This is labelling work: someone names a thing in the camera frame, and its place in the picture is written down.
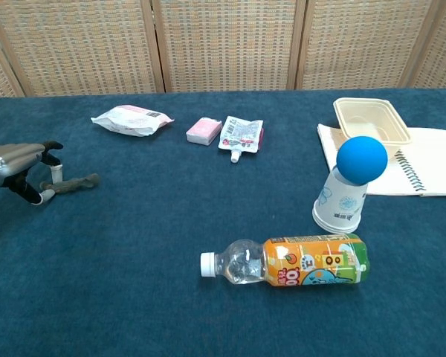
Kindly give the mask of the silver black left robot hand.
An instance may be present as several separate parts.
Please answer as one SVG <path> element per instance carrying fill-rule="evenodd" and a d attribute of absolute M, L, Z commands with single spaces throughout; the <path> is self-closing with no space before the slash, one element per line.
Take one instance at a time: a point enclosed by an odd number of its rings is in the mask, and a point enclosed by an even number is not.
<path fill-rule="evenodd" d="M 27 182 L 28 171 L 35 164 L 42 162 L 51 168 L 53 182 L 61 182 L 61 161 L 49 151 L 62 148 L 63 145 L 57 141 L 0 145 L 0 187 L 10 189 L 32 205 L 49 201 L 54 197 L 55 191 L 46 189 L 38 192 Z"/>

